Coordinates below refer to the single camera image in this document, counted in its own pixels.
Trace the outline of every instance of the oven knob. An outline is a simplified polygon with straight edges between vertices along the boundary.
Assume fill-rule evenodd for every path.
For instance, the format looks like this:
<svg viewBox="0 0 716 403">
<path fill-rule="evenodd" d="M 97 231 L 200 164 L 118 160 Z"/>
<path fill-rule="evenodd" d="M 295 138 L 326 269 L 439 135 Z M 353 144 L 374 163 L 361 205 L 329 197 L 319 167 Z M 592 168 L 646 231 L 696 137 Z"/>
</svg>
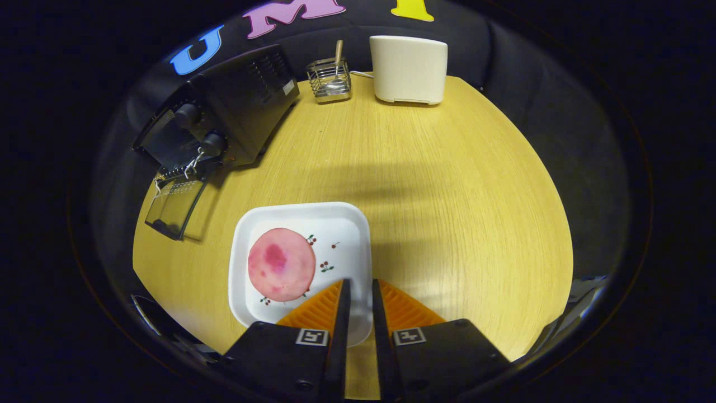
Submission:
<svg viewBox="0 0 716 403">
<path fill-rule="evenodd" d="M 190 130 L 201 120 L 201 111 L 199 111 L 196 105 L 185 103 L 174 112 L 174 119 L 176 119 L 179 127 Z"/>
<path fill-rule="evenodd" d="M 216 157 L 223 153 L 226 148 L 226 140 L 217 133 L 211 132 L 206 135 L 204 140 L 201 142 L 201 149 L 204 154 L 212 157 Z"/>
</svg>

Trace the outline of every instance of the screw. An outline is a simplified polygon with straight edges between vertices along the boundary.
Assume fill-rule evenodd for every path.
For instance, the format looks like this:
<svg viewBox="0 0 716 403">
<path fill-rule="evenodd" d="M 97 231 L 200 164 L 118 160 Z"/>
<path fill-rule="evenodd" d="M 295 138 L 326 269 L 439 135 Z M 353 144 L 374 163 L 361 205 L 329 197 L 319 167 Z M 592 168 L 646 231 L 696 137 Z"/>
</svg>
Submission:
<svg viewBox="0 0 716 403">
<path fill-rule="evenodd" d="M 311 389 L 313 389 L 313 384 L 309 381 L 304 381 L 303 379 L 300 379 L 296 382 L 296 390 L 305 392 Z"/>
</svg>

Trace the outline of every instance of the yellow letter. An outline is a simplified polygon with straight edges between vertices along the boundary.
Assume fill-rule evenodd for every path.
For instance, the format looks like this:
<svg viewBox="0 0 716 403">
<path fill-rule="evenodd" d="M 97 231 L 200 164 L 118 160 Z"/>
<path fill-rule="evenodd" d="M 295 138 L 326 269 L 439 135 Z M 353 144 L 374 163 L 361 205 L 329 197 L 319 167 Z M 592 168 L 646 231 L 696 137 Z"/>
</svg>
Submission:
<svg viewBox="0 0 716 403">
<path fill-rule="evenodd" d="M 393 15 L 433 22 L 435 18 L 427 13 L 425 0 L 398 0 L 398 6 L 390 10 Z"/>
</svg>

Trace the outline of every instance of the black background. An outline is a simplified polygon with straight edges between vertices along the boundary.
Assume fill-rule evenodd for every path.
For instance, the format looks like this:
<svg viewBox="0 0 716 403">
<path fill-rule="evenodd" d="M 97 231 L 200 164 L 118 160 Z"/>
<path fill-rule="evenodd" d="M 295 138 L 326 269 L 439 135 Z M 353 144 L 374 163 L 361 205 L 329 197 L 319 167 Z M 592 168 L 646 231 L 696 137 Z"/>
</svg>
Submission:
<svg viewBox="0 0 716 403">
<path fill-rule="evenodd" d="M 552 372 L 500 400 L 713 399 L 705 248 L 713 238 L 713 2 L 495 4 L 572 49 L 614 89 L 642 134 L 655 198 L 649 256 L 621 309 Z M 75 174 L 69 163 L 92 152 L 127 87 L 178 43 L 244 9 L 216 0 L 59 1 L 2 13 L 4 104 L 17 107 L 6 127 L 7 216 L 19 241 L 6 254 L 6 401 L 214 401 L 148 358 L 96 304 L 72 256 L 64 193 Z"/>
</svg>

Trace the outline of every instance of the blue letter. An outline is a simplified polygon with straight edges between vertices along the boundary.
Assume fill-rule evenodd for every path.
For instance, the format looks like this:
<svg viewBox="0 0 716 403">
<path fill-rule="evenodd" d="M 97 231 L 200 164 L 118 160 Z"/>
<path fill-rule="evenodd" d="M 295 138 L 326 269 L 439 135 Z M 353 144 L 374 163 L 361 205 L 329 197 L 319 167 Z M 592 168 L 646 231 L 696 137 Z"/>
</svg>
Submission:
<svg viewBox="0 0 716 403">
<path fill-rule="evenodd" d="M 191 73 L 201 67 L 204 63 L 208 62 L 209 59 L 216 54 L 221 47 L 219 29 L 222 28 L 223 25 L 214 28 L 209 31 L 209 33 L 199 38 L 200 41 L 206 42 L 206 51 L 198 59 L 192 60 L 191 57 L 189 57 L 189 49 L 191 49 L 191 45 L 189 45 L 184 50 L 177 53 L 177 55 L 169 61 L 169 63 L 174 65 L 174 70 L 176 70 L 177 74 L 184 75 Z"/>
</svg>

